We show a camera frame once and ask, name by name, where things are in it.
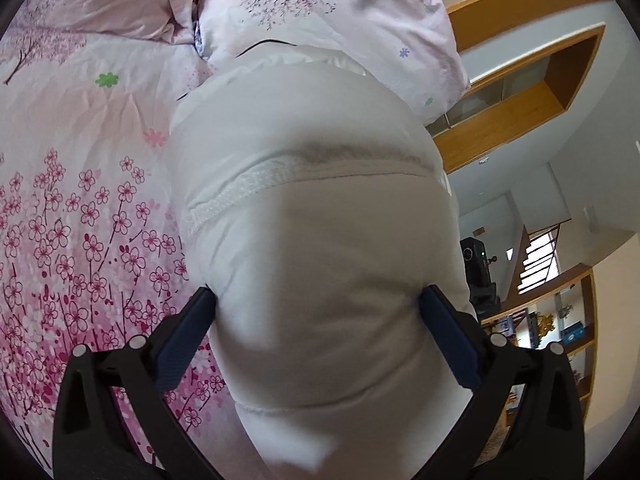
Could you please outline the beige padded jacket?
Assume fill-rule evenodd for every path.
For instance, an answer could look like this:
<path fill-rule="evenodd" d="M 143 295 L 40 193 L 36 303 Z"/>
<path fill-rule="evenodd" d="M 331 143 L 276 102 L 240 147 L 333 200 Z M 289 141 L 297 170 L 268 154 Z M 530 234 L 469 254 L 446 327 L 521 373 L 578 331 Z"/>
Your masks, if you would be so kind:
<path fill-rule="evenodd" d="M 408 105 L 344 53 L 260 44 L 179 104 L 167 152 L 214 355 L 280 479 L 408 479 L 469 393 L 420 318 L 470 310 L 459 209 Z"/>

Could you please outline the wooden shelf unit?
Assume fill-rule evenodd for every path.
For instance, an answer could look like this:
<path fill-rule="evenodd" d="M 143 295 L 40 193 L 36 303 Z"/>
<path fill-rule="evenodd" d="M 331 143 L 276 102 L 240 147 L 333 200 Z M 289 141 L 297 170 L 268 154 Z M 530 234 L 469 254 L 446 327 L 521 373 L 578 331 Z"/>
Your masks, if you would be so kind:
<path fill-rule="evenodd" d="M 521 348 L 562 344 L 573 370 L 582 416 L 589 410 L 597 359 L 597 301 L 591 266 L 578 263 L 552 280 L 527 287 L 482 321 Z"/>

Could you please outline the staircase railing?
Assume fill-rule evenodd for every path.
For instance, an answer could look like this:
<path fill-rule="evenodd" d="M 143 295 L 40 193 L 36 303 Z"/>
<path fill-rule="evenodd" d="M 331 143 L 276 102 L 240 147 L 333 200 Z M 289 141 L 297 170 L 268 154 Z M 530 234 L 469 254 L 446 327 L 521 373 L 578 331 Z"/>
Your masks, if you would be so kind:
<path fill-rule="evenodd" d="M 511 301 L 546 284 L 560 273 L 558 241 L 565 221 L 529 233 L 523 229 L 518 249 L 513 253 L 514 269 L 508 296 Z"/>

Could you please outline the pink floral bed sheet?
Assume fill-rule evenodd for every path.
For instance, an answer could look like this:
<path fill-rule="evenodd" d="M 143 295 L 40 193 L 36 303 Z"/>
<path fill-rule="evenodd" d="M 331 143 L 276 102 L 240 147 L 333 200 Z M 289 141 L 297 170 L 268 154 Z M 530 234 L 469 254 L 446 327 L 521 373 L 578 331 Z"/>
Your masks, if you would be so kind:
<path fill-rule="evenodd" d="M 72 349 L 121 347 L 193 292 L 163 165 L 188 44 L 12 29 L 1 41 L 1 411 L 52 469 Z"/>

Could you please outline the right pink floral pillow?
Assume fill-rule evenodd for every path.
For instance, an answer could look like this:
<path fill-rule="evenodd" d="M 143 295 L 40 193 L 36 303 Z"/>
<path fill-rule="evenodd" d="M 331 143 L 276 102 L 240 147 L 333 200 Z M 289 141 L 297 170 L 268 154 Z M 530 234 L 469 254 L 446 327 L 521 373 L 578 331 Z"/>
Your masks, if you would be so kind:
<path fill-rule="evenodd" d="M 341 51 L 427 125 L 470 85 L 442 0 L 200 0 L 194 32 L 215 66 L 268 40 Z"/>

